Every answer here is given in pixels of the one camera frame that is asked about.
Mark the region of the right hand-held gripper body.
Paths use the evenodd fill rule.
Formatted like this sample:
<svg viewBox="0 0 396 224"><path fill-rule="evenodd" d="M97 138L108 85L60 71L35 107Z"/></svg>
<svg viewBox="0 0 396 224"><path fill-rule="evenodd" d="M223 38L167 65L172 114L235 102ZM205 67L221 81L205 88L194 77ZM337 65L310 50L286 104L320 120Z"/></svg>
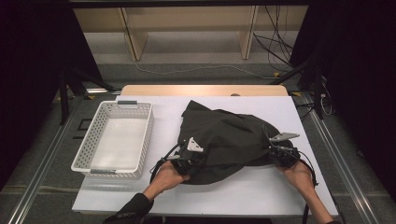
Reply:
<svg viewBox="0 0 396 224"><path fill-rule="evenodd" d="M269 137L269 158L280 167L290 168L300 159L298 148L294 147L290 141L299 137L297 133L279 133Z"/></svg>

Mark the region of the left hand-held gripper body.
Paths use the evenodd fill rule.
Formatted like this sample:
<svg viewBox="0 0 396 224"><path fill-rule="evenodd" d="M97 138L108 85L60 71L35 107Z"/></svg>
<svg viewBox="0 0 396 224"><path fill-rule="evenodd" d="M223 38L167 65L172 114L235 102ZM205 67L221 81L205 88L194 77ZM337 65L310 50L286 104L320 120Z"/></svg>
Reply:
<svg viewBox="0 0 396 224"><path fill-rule="evenodd" d="M171 163L180 175L195 175L205 163L205 150L191 137L174 154Z"/></svg>

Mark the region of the dark grey garment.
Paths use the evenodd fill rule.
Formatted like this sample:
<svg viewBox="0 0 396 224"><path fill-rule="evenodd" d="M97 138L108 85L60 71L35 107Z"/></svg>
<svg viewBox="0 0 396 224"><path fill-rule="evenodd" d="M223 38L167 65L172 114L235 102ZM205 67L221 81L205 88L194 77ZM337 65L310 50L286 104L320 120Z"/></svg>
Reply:
<svg viewBox="0 0 396 224"><path fill-rule="evenodd" d="M187 185L213 184L246 166L274 164L268 138L279 130L269 122L253 115L211 110L195 101L188 103L182 118L177 141L183 144L193 137L205 150L205 163L190 175Z"/></svg>

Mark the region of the white perforated plastic basket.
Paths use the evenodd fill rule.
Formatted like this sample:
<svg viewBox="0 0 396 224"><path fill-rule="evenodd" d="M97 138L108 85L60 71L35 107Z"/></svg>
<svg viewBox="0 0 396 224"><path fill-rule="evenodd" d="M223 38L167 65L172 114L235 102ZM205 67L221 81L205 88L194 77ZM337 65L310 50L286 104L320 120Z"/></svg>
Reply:
<svg viewBox="0 0 396 224"><path fill-rule="evenodd" d="M151 103L103 101L71 170L85 176L139 178L153 127Z"/></svg>

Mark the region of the person's left hand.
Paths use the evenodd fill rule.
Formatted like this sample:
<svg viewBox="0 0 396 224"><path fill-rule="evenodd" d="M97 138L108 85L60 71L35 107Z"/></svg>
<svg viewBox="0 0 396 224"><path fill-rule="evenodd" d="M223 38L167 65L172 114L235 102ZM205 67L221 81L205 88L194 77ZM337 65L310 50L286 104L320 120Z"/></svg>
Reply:
<svg viewBox="0 0 396 224"><path fill-rule="evenodd" d="M190 177L188 175L179 174L174 168L173 164L170 161L167 161L161 166L158 174L154 177L153 181L149 184L149 186L144 190L144 194L150 200L153 200L165 190L172 189L178 184L189 179Z"/></svg>

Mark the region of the person's right hand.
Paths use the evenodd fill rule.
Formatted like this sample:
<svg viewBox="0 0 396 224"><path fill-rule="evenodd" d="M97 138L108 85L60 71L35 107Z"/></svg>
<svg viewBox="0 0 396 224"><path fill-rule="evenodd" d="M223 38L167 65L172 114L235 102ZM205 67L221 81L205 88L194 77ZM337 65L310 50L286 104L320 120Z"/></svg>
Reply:
<svg viewBox="0 0 396 224"><path fill-rule="evenodd" d="M308 195L315 191L312 176L309 169L300 161L297 161L290 168L277 166L281 172L302 195Z"/></svg>

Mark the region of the black metal stand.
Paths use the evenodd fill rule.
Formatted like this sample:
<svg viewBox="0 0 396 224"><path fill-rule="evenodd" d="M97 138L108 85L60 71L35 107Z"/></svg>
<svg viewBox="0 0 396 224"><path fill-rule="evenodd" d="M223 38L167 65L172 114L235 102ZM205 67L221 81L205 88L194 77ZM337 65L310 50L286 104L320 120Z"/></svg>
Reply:
<svg viewBox="0 0 396 224"><path fill-rule="evenodd" d="M308 59L296 66L284 76L277 78L271 82L271 85L280 85L284 81L301 74L298 86L301 90L307 90L311 85L314 85L314 103L312 108L320 119L323 119L322 109L320 105L321 100L321 72L318 66L318 56L313 53Z"/></svg>

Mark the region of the black curtain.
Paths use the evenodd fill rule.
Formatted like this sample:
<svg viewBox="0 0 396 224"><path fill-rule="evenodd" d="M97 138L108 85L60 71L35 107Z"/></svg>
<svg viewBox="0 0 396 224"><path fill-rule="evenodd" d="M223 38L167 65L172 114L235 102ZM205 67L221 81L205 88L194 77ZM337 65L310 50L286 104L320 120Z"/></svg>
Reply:
<svg viewBox="0 0 396 224"><path fill-rule="evenodd" d="M318 66L358 149L396 202L396 0L307 0L291 63Z"/></svg>
<svg viewBox="0 0 396 224"><path fill-rule="evenodd" d="M69 0L0 0L0 189L8 182L65 77L99 69Z"/></svg>

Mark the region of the black tripod stand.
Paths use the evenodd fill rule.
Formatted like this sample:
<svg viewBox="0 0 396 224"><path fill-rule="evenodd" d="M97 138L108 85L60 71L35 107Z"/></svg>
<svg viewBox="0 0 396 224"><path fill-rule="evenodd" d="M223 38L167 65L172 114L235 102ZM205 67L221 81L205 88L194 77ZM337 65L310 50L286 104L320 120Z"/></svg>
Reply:
<svg viewBox="0 0 396 224"><path fill-rule="evenodd" d="M59 93L62 109L61 125L64 125L69 117L67 89L70 89L76 96L82 96L87 92L87 88L83 85L84 81L89 81L106 91L114 92L120 90L120 88L111 86L102 79L91 76L76 67L67 66L63 68L59 75Z"/></svg>

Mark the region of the light wooden shelf unit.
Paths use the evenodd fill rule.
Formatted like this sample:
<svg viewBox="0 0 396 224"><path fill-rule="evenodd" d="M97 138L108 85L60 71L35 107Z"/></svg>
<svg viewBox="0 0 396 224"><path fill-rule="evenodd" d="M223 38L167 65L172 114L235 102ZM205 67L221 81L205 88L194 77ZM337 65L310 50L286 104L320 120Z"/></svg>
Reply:
<svg viewBox="0 0 396 224"><path fill-rule="evenodd" d="M150 32L216 32L237 34L241 56L249 57L253 33L301 29L306 6L114 7L76 8L85 33L123 33L132 59L141 59Z"/></svg>

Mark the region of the aluminium floor rail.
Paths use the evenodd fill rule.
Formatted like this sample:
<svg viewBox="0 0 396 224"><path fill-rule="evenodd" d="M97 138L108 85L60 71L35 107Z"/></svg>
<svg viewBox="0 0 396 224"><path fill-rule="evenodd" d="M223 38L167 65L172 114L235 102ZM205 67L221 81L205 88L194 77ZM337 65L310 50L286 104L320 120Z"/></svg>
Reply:
<svg viewBox="0 0 396 224"><path fill-rule="evenodd" d="M346 224L381 224L374 199L387 195L356 145L344 121L327 112L320 119L307 110L303 125L333 200Z"/></svg>
<svg viewBox="0 0 396 224"><path fill-rule="evenodd" d="M65 135L70 128L70 123L75 116L75 113L83 101L83 97L76 97L70 103L69 115L64 121L59 121L56 125L56 131L54 132L51 142L45 149L45 154L40 157L38 166L35 168L35 172L32 174L29 183L26 186L11 186L10 188L15 192L19 193L21 197L18 203L14 207L10 218L7 220L7 224L22 224L25 220L34 200L40 188L50 170L50 167L61 148L61 144L64 141Z"/></svg>

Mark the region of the short silver rail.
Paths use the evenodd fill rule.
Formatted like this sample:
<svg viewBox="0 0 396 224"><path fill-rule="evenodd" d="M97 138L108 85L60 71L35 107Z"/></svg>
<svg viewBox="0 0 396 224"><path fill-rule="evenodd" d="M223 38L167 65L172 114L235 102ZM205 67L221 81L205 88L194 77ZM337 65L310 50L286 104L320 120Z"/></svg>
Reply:
<svg viewBox="0 0 396 224"><path fill-rule="evenodd" d="M104 88L88 88L86 89L87 94L92 95L92 94L116 94L120 95L121 91L109 91Z"/></svg>

